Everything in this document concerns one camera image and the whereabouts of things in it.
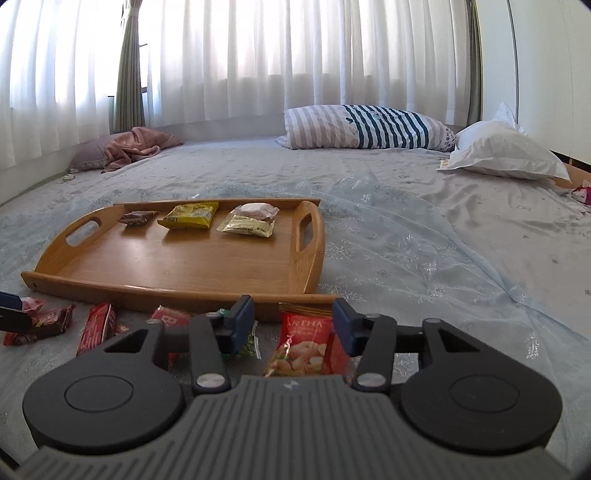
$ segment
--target yellow snack package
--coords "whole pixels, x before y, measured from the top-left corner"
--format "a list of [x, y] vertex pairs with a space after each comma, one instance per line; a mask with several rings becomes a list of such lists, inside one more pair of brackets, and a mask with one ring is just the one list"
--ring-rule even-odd
[[200, 228], [208, 229], [212, 224], [218, 202], [185, 203], [177, 205], [172, 211], [158, 223], [166, 228]]

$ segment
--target striped pillow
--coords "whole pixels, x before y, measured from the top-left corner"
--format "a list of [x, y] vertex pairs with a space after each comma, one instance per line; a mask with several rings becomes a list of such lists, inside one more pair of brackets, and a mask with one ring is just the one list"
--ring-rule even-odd
[[285, 111], [287, 148], [427, 148], [451, 151], [455, 134], [418, 113], [368, 105], [310, 105]]

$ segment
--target wooden bed frame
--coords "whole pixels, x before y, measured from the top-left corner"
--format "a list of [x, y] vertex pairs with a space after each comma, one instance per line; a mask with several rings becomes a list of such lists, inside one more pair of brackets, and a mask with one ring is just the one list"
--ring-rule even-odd
[[583, 183], [583, 180], [587, 180], [591, 182], [591, 171], [581, 170], [573, 165], [573, 160], [570, 160], [570, 163], [565, 163], [564, 166], [569, 171], [570, 181], [563, 180], [563, 179], [554, 179], [556, 185], [562, 187], [564, 189], [575, 189], [576, 187], [580, 187]]

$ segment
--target wooden tray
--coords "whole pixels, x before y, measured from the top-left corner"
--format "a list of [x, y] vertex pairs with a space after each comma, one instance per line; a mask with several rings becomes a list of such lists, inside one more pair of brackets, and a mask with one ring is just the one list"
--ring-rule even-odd
[[[279, 302], [327, 306], [335, 296], [316, 295], [324, 260], [319, 199], [224, 199], [209, 230], [168, 230], [156, 219], [144, 226], [117, 220], [135, 210], [162, 218], [188, 200], [124, 203], [96, 210], [69, 225], [47, 247], [34, 272], [21, 274], [43, 293], [152, 312], [159, 305], [206, 312], [251, 295], [256, 316], [277, 318]], [[217, 226], [238, 205], [266, 202], [280, 209], [270, 238], [221, 233]], [[67, 238], [90, 222], [98, 229], [76, 246]], [[304, 230], [311, 224], [311, 240]]]

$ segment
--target metal screw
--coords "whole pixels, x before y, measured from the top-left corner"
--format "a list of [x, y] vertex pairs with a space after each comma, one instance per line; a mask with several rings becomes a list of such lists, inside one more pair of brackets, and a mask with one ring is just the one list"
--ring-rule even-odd
[[370, 372], [358, 376], [357, 383], [362, 387], [381, 387], [386, 383], [386, 377], [381, 374]]
[[217, 388], [225, 383], [226, 379], [220, 374], [203, 374], [197, 377], [197, 385], [201, 388]]

